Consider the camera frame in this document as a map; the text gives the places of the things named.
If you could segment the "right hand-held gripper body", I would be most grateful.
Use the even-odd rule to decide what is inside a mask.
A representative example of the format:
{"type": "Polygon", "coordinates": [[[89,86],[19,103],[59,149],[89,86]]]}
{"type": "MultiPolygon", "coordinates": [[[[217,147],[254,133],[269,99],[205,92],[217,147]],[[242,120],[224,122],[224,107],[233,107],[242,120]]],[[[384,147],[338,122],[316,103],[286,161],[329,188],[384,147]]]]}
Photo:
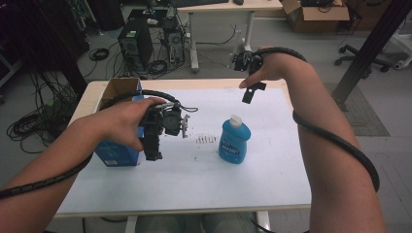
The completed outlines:
{"type": "Polygon", "coordinates": [[[235,71],[248,72],[249,75],[252,75],[261,68],[263,59],[261,56],[245,50],[234,54],[232,63],[235,71]]]}

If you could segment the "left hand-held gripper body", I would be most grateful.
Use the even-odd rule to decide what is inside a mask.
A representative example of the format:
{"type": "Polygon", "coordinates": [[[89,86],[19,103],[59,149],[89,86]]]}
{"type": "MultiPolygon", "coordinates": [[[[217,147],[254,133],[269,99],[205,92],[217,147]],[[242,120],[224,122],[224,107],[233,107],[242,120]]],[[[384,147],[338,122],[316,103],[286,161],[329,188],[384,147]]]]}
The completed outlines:
{"type": "Polygon", "coordinates": [[[162,133],[172,136],[188,136],[189,116],[182,116],[180,104],[160,104],[150,106],[139,125],[144,128],[145,136],[159,136],[162,133]]]}

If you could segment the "blue cardboard box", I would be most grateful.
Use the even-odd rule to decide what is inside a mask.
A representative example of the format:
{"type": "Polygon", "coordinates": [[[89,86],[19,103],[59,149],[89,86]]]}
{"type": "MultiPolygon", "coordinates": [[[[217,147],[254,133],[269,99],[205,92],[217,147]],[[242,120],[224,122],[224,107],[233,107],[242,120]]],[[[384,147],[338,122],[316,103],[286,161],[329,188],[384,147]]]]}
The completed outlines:
{"type": "MultiPolygon", "coordinates": [[[[109,100],[126,92],[141,90],[138,78],[112,78],[99,97],[95,111],[98,112],[109,100]]],[[[111,141],[102,141],[94,151],[107,167],[136,166],[139,152],[111,141]]]]}

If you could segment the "blue bottle with white cap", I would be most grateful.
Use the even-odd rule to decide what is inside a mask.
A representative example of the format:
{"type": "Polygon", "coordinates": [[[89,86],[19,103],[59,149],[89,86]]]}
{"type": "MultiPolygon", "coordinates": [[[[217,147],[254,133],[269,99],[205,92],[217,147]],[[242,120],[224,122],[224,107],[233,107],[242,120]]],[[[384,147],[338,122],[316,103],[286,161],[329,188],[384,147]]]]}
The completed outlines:
{"type": "Polygon", "coordinates": [[[219,156],[226,162],[241,164],[246,157],[247,142],[251,135],[251,130],[242,118],[232,115],[223,123],[219,156]]]}

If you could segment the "person's right hand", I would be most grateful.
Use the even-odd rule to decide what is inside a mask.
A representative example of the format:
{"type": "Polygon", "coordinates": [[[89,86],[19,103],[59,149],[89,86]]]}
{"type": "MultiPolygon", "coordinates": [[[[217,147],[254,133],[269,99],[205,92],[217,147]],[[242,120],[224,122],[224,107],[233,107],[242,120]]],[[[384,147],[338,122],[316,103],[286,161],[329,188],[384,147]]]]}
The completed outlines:
{"type": "Polygon", "coordinates": [[[294,68],[307,65],[307,60],[297,51],[280,47],[261,47],[256,54],[262,57],[261,67],[239,84],[249,87],[261,81],[286,79],[294,68]]]}

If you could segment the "person's left hand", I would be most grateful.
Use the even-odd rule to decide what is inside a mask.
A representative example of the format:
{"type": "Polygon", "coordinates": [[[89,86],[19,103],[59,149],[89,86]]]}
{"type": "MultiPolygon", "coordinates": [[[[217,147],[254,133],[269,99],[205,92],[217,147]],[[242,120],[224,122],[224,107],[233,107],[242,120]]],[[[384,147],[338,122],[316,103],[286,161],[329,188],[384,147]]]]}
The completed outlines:
{"type": "Polygon", "coordinates": [[[144,146],[136,133],[138,125],[150,106],[164,103],[158,97],[149,97],[122,102],[92,115],[92,132],[96,142],[109,140],[141,151],[144,146]]]}

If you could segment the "white table mat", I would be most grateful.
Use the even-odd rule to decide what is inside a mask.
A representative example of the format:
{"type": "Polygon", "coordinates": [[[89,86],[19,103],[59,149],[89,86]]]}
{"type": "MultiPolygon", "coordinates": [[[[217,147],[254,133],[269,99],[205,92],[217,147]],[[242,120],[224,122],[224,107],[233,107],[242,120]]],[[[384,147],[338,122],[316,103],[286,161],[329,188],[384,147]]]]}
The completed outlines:
{"type": "Polygon", "coordinates": [[[77,177],[59,216],[276,209],[308,206],[309,183],[292,110],[284,91],[257,91],[250,104],[242,90],[173,89],[187,107],[186,137],[162,135],[158,161],[109,168],[98,157],[77,177]],[[240,164],[218,155],[223,122],[237,115],[252,136],[240,164]]]}

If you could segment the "white-legged wooden desk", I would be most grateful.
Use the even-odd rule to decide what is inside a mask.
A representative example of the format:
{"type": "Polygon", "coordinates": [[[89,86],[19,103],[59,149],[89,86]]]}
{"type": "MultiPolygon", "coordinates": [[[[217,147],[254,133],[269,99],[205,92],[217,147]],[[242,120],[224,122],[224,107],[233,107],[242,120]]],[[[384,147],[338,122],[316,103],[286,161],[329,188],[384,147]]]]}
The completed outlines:
{"type": "Polygon", "coordinates": [[[253,21],[256,12],[279,12],[283,9],[280,0],[243,0],[242,5],[237,5],[234,0],[224,0],[221,3],[208,5],[195,5],[187,7],[177,7],[179,13],[189,15],[189,53],[190,68],[193,73],[199,72],[197,55],[197,42],[195,41],[194,19],[196,16],[211,16],[212,20],[227,19],[231,23],[246,25],[246,34],[241,38],[235,50],[250,50],[250,42],[253,31],[253,21]]]}

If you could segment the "black keyboard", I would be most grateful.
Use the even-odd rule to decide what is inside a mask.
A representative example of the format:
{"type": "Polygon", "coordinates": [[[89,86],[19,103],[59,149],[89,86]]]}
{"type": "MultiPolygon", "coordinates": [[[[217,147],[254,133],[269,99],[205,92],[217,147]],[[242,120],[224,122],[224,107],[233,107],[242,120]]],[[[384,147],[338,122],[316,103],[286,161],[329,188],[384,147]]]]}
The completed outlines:
{"type": "Polygon", "coordinates": [[[170,0],[170,5],[175,8],[195,7],[228,3],[229,0],[170,0]]]}

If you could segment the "white table leg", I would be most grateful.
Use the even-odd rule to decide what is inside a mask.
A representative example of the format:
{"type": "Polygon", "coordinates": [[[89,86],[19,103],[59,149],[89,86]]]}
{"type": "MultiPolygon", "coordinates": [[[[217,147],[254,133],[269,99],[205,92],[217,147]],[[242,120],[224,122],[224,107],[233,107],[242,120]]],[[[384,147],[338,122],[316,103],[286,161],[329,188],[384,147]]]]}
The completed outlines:
{"type": "Polygon", "coordinates": [[[256,220],[259,232],[268,233],[271,230],[269,213],[267,211],[256,212],[256,220]]]}
{"type": "Polygon", "coordinates": [[[129,216],[126,221],[124,233],[135,233],[137,216],[129,216]]]}

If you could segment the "black computer tower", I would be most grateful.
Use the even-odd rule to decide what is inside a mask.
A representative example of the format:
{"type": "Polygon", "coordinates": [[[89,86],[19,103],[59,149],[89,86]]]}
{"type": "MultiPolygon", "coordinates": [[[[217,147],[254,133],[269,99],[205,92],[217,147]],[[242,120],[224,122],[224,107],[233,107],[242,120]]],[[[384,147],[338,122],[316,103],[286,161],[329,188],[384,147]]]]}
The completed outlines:
{"type": "Polygon", "coordinates": [[[143,17],[129,19],[118,36],[121,53],[129,71],[146,71],[154,47],[147,20],[143,17]]]}

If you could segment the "open brown cardboard box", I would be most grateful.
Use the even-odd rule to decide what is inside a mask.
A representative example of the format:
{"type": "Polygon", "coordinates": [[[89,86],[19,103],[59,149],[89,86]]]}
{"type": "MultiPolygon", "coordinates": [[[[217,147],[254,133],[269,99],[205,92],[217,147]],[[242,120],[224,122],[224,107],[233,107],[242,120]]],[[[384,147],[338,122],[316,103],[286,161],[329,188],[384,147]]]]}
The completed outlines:
{"type": "Polygon", "coordinates": [[[334,32],[341,21],[350,19],[342,0],[280,0],[293,32],[334,32]]]}

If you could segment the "grey floor mat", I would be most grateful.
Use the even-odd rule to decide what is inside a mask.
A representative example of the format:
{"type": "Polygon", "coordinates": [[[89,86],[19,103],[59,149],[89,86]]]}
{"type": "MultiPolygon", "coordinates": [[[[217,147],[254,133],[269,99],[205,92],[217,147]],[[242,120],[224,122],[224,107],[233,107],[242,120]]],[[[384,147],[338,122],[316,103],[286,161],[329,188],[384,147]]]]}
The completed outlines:
{"type": "Polygon", "coordinates": [[[376,115],[361,90],[355,87],[341,110],[357,136],[389,137],[390,133],[376,115]]]}

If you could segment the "white stand base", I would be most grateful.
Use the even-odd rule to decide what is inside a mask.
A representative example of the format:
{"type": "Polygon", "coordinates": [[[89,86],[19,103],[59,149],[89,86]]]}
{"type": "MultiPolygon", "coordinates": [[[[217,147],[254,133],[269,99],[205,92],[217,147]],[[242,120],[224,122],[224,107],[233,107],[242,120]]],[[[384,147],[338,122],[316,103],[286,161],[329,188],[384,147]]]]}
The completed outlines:
{"type": "Polygon", "coordinates": [[[407,55],[405,59],[399,60],[394,68],[401,70],[412,64],[412,34],[395,33],[390,42],[407,55]]]}

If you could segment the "black metal post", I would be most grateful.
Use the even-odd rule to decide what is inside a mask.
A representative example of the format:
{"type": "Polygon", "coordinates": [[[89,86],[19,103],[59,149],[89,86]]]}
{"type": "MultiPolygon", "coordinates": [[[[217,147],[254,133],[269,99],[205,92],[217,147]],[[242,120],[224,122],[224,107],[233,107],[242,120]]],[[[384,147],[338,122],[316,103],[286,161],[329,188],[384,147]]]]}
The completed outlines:
{"type": "Polygon", "coordinates": [[[340,109],[348,99],[349,94],[366,74],[366,69],[372,64],[380,50],[390,41],[411,11],[412,0],[392,0],[371,30],[337,87],[331,93],[340,109]]]}

